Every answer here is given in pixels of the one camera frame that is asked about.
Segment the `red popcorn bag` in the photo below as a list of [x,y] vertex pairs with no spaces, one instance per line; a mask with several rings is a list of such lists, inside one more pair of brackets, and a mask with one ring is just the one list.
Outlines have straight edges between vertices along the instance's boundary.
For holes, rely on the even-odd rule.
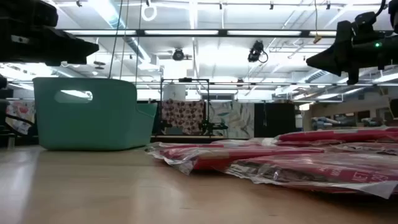
[[227,174],[255,184],[330,192],[398,195],[398,156],[329,152],[262,156],[234,161]]
[[224,170],[232,162],[262,156],[323,153],[319,147],[264,146],[260,144],[166,144],[146,146],[146,153],[184,174],[193,170]]
[[335,129],[324,131],[307,131],[281,134],[275,137],[278,141],[319,141],[338,140],[344,142],[377,141],[398,139],[398,127],[370,129]]
[[275,146],[277,140],[274,138],[252,138],[248,140],[243,139],[223,139],[214,141],[212,144],[226,144],[226,145],[257,145],[257,146]]
[[349,142],[325,147],[328,152],[355,152],[365,154],[387,154],[398,156],[398,143]]

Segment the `leaf patterned panel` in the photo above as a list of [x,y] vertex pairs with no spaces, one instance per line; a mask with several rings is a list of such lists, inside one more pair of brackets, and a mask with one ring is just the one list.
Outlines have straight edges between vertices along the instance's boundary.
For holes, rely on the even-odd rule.
[[214,135],[229,139],[254,137],[254,103],[212,101],[209,114],[211,123],[223,123],[228,127],[214,130]]

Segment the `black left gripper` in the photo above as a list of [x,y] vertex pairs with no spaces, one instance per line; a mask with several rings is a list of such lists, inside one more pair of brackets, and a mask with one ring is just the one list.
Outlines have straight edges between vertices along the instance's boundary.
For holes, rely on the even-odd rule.
[[0,62],[44,62],[48,66],[87,64],[87,56],[99,51],[99,45],[76,39],[53,28],[0,29]]

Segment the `beige shelving unit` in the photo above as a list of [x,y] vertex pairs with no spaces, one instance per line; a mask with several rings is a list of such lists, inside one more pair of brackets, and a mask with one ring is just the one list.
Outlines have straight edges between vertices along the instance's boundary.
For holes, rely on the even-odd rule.
[[398,101],[315,104],[309,109],[312,129],[398,127]]

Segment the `teal plastic basket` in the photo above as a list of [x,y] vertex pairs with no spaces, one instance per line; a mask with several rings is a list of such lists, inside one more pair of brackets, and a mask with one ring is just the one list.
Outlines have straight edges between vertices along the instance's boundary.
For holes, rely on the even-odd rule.
[[108,78],[33,79],[39,144],[53,151],[121,151],[150,143],[157,103]]

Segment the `black metal rack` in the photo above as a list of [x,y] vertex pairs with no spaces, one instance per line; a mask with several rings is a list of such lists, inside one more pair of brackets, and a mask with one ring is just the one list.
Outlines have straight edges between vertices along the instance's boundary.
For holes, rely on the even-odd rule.
[[[204,101],[205,102],[205,118],[207,117],[207,114],[209,113],[208,110],[210,109],[210,97],[207,96],[206,98],[202,97],[202,90],[206,90],[209,91],[210,88],[207,88],[207,82],[203,82],[201,83],[201,85],[197,85],[197,83],[194,81],[192,83],[184,83],[184,84],[179,84],[179,80],[173,80],[176,82],[177,85],[185,85],[186,88],[186,99],[185,101]],[[166,81],[163,83],[163,87],[167,84],[170,84],[170,81]],[[166,101],[166,100],[160,100],[160,106],[159,106],[159,124],[163,125],[165,129],[169,129],[169,128],[175,128],[172,127],[171,125],[167,124],[166,121],[164,121],[162,119],[162,102]],[[194,135],[200,135],[200,136],[206,136],[206,135],[210,135],[208,133],[208,130],[203,130],[203,122],[201,124],[201,128],[202,128],[202,133],[200,134],[194,134]]]

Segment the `floral patterned cloth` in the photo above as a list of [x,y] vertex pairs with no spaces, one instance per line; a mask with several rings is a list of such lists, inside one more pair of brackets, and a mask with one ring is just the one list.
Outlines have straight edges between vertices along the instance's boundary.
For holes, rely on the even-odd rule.
[[205,102],[166,100],[162,102],[162,119],[182,133],[194,135],[202,133],[201,124],[205,118]]

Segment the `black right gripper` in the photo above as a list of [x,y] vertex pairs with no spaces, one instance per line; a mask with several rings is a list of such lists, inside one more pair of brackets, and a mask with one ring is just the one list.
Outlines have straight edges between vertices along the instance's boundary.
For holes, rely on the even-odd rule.
[[337,25],[337,64],[334,46],[306,59],[309,67],[340,76],[348,74],[348,84],[356,84],[359,70],[376,67],[384,70],[388,65],[398,65],[398,34],[387,36],[384,32],[356,35],[352,22]]

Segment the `black cabinet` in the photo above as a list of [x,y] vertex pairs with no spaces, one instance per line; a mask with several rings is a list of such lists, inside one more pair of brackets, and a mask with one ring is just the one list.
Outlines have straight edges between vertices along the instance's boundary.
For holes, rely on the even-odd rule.
[[254,137],[273,138],[296,131],[295,106],[291,103],[255,103]]

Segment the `white cylinder container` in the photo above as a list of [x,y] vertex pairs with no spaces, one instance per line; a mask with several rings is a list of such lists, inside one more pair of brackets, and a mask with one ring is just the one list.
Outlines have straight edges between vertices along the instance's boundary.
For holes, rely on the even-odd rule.
[[162,93],[163,100],[185,101],[186,99],[185,85],[167,84],[164,86]]

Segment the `white floral cloth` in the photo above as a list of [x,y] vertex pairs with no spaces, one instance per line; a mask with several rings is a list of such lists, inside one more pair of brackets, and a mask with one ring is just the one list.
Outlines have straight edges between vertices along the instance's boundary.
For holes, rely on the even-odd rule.
[[5,122],[8,126],[18,133],[28,134],[35,123],[35,101],[10,101],[6,114],[17,117],[6,117]]

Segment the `black overhead light bar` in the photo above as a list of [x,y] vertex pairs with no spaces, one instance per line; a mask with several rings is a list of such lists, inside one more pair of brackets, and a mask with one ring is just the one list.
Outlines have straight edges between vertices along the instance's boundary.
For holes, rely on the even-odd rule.
[[334,38],[335,30],[247,30],[247,29],[63,29],[76,37],[260,37]]

